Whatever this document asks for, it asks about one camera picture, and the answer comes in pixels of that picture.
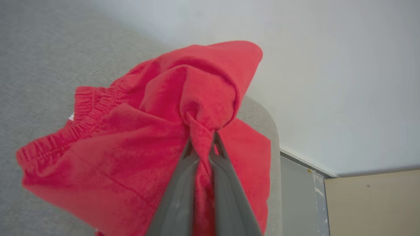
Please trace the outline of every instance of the baseboard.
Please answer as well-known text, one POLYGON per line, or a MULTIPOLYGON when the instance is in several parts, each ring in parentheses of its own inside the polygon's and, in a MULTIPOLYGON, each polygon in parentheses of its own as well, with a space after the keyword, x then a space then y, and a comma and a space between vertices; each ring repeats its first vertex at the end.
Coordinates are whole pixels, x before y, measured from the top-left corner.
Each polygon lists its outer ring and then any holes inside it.
POLYGON ((340 177, 339 175, 335 174, 331 170, 329 170, 329 169, 327 169, 327 168, 319 165, 318 163, 313 162, 311 159, 308 159, 308 158, 306 158, 306 157, 304 157, 304 156, 302 156, 302 155, 300 155, 300 154, 298 154, 298 153, 290 150, 287 147, 284 147, 284 146, 281 146, 280 145, 280 151, 283 152, 283 153, 285 153, 285 154, 287 154, 287 155, 289 155, 289 156, 291 156, 291 157, 293 157, 294 159, 296 159, 298 161, 301 161, 301 162, 305 163, 306 165, 312 166, 313 168, 318 169, 318 170, 324 172, 325 174, 327 174, 327 175, 329 175, 331 177, 335 177, 335 178, 340 177))

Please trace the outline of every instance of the red shorts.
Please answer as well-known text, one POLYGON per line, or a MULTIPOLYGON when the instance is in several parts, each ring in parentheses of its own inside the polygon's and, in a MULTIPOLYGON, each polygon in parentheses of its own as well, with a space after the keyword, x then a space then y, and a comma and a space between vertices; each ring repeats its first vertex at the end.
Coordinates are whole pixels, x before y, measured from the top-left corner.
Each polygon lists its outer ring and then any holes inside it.
POLYGON ((236 118, 261 57, 244 41, 190 46, 139 64, 109 88, 77 88, 73 121, 16 153, 23 186, 105 236, 143 235, 191 137, 200 156, 194 234, 214 235, 207 158, 219 130, 264 231, 270 141, 236 118))

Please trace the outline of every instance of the paint chip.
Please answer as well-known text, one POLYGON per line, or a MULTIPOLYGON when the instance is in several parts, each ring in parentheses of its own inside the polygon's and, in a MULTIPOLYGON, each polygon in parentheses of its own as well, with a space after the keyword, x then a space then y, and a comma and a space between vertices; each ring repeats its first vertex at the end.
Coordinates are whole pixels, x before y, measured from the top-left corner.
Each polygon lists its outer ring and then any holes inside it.
POLYGON ((321 196, 324 196, 324 194, 321 192, 321 190, 319 190, 317 187, 315 187, 315 192, 321 194, 321 196))

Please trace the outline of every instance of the floor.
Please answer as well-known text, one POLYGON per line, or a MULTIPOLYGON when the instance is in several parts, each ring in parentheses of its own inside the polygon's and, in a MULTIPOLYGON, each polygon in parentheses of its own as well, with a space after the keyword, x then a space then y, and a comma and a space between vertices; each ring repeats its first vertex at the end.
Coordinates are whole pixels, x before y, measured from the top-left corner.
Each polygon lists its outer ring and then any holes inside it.
POLYGON ((283 236, 330 236, 325 178, 281 157, 283 236))

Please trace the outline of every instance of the beige door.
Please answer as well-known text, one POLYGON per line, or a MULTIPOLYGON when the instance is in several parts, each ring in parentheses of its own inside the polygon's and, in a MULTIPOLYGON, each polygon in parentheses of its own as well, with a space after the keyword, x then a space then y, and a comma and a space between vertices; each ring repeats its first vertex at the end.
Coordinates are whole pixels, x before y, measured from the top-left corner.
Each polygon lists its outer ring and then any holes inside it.
POLYGON ((325 180, 331 236, 420 236, 420 170, 325 180))

